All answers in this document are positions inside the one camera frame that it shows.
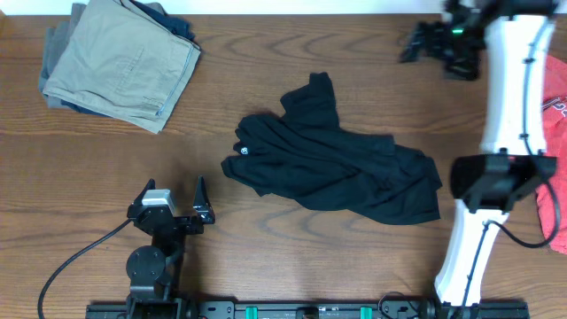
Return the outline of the black t-shirt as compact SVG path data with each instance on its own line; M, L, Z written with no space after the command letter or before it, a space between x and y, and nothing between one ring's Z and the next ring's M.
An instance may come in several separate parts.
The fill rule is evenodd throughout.
M281 117L252 114L239 122L235 155L221 164L227 177L311 210L350 210L390 225L439 219L434 160L391 135L342 129L328 74L310 74L280 102Z

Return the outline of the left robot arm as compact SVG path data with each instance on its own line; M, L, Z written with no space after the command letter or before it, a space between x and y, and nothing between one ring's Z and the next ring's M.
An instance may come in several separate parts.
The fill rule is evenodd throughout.
M178 286L186 237L200 235L207 224L215 223L203 176L198 178L192 208L193 214L176 216L171 190L158 189L152 179L128 207L128 220L151 236L151 244L128 257L127 318L198 317L197 306Z

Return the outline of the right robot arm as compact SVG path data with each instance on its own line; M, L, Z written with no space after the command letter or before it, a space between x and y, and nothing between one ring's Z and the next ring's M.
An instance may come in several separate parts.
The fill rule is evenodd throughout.
M454 227L434 282L436 296L416 306L420 318L526 318L523 301L481 299L481 282L497 236L517 201L549 186L557 160L547 156L541 102L557 0L445 2L445 18L422 23L400 55L442 60L457 79L474 81L488 57L484 135L477 155L457 158L450 189Z

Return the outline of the red printed t-shirt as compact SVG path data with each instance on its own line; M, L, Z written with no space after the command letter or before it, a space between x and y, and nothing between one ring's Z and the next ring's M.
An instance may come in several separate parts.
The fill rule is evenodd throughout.
M561 211L560 230L550 248L566 254L566 63L547 57L542 104L546 155L557 158L555 175L549 180Z

